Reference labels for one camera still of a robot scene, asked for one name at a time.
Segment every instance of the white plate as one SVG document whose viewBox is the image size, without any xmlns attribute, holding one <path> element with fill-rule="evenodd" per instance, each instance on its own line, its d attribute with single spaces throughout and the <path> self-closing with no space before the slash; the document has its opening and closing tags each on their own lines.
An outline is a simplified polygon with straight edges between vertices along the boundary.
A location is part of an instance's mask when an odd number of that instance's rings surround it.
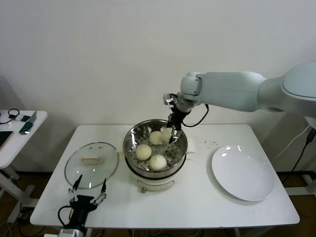
<svg viewBox="0 0 316 237">
<path fill-rule="evenodd" d="M 212 168 L 221 186 L 237 198 L 260 201 L 272 192 L 274 178 L 269 164 L 247 147 L 219 148 L 213 156 Z"/>
</svg>

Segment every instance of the stainless steel steamer basket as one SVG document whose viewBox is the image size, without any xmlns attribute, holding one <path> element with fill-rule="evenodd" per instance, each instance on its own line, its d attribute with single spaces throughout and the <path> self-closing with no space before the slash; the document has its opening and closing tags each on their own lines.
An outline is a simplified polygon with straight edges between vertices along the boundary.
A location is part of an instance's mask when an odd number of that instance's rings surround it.
<svg viewBox="0 0 316 237">
<path fill-rule="evenodd" d="M 125 136 L 123 150 L 128 167 L 138 176 L 159 180 L 175 174 L 184 164 L 188 148 L 188 140 L 182 132 L 177 142 L 168 144 L 163 142 L 161 145 L 153 145 L 149 141 L 149 135 L 153 131 L 160 131 L 167 126 L 167 121 L 151 119 L 135 125 Z M 150 169 L 149 159 L 140 161 L 136 158 L 136 147 L 140 144 L 147 144 L 152 149 L 152 156 L 163 155 L 167 160 L 167 167 L 160 171 Z"/>
</svg>

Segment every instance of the white table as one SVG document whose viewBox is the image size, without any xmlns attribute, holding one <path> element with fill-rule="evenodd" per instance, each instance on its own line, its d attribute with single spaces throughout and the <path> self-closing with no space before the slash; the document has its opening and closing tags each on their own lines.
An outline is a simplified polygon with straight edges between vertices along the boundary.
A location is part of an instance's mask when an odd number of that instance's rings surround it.
<svg viewBox="0 0 316 237">
<path fill-rule="evenodd" d="M 72 136 L 31 216 L 31 223 L 60 226 L 57 211 L 69 204 L 64 167 L 70 155 L 91 142 L 117 146 L 131 125 L 81 125 Z M 275 186 L 263 201 L 248 202 L 228 194 L 215 180 L 209 162 L 218 147 L 227 144 L 249 145 L 270 164 L 248 125 L 200 125 L 185 128 L 194 139 L 196 152 L 179 171 L 176 183 L 162 192 L 141 193 L 119 155 L 115 174 L 107 181 L 107 198 L 88 216 L 87 228 L 185 229 L 269 227 L 300 221 L 290 198 L 274 172 Z M 97 195 L 101 187 L 78 190 Z M 69 212 L 62 211 L 67 222 Z"/>
<path fill-rule="evenodd" d="M 9 120 L 7 110 L 0 110 L 0 122 L 5 122 Z M 22 115 L 31 116 L 35 111 L 20 111 Z M 0 124 L 0 131 L 13 131 L 13 134 L 7 140 L 5 145 L 0 149 L 0 169 L 7 173 L 12 179 L 19 179 L 19 175 L 11 168 L 9 165 L 12 163 L 14 158 L 19 154 L 28 140 L 33 136 L 39 126 L 47 118 L 47 112 L 37 111 L 37 119 L 34 122 L 33 127 L 30 130 L 30 134 L 21 135 L 19 134 L 20 129 L 24 126 L 24 122 L 11 121 L 7 124 Z M 29 195 L 34 189 L 34 185 L 29 185 L 25 192 L 20 190 L 17 186 L 11 183 L 5 176 L 0 173 L 0 187 L 6 192 L 14 196 L 19 202 L 16 204 L 14 210 L 8 218 L 8 222 L 13 223 L 19 213 L 20 202 L 23 206 L 35 207 L 37 199 L 29 198 Z"/>
</svg>

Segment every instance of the robotic arm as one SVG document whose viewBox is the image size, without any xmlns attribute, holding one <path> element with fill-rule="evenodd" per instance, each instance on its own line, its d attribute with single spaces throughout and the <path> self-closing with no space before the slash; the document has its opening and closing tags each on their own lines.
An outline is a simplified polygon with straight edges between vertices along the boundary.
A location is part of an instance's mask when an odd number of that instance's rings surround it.
<svg viewBox="0 0 316 237">
<path fill-rule="evenodd" d="M 299 65 L 274 79 L 253 72 L 190 72 L 180 88 L 177 94 L 163 96 L 172 110 L 167 125 L 173 128 L 170 142 L 178 139 L 183 119 L 201 103 L 245 112 L 288 111 L 305 116 L 316 128 L 316 63 Z"/>
</svg>

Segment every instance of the floor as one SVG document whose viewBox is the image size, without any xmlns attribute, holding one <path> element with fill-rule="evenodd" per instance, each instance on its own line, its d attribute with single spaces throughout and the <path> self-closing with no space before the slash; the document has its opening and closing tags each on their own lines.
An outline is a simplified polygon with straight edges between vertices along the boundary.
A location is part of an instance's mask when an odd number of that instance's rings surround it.
<svg viewBox="0 0 316 237">
<path fill-rule="evenodd" d="M 43 192 L 46 183 L 50 178 L 49 174 L 45 175 L 21 175 L 20 180 L 17 182 L 21 189 L 25 189 L 28 184 L 35 184 L 36 189 L 32 193 L 33 198 L 39 198 L 41 193 Z M 305 182 L 299 176 L 292 176 L 286 181 L 287 187 L 298 187 L 304 186 Z M 275 227 L 272 230 L 268 231 L 262 237 L 314 237 L 316 236 L 316 198 L 313 196 L 296 196 L 291 197 L 300 217 L 301 222 L 297 225 L 293 226 L 284 226 L 284 227 Z M 6 221 L 11 210 L 16 205 L 16 200 L 11 197 L 9 194 L 5 193 L 0 198 L 0 223 Z M 25 219 L 27 219 L 28 215 L 31 213 L 26 213 L 24 215 Z M 41 227 L 33 226 L 29 223 L 23 223 L 20 225 L 19 233 L 17 223 L 13 223 L 11 225 L 12 235 L 11 237 L 20 237 L 23 236 L 32 236 L 37 232 L 41 231 Z M 7 232 L 7 225 L 0 226 L 0 237 L 9 237 L 9 232 Z M 197 230 L 185 231 L 182 230 L 164 230 L 159 232 L 159 230 L 135 230 L 135 237 L 149 237 L 149 236 L 159 236 L 159 237 L 185 237 L 185 236 L 193 236 L 197 233 Z M 247 232 L 247 229 L 240 231 L 242 234 Z M 50 227 L 46 227 L 39 235 L 36 237 L 43 236 L 43 234 L 58 234 L 58 230 Z M 132 233 L 129 233 L 128 230 L 93 230 L 92 237 L 129 237 Z M 200 230 L 195 237 L 233 237 L 232 230 Z"/>
</svg>

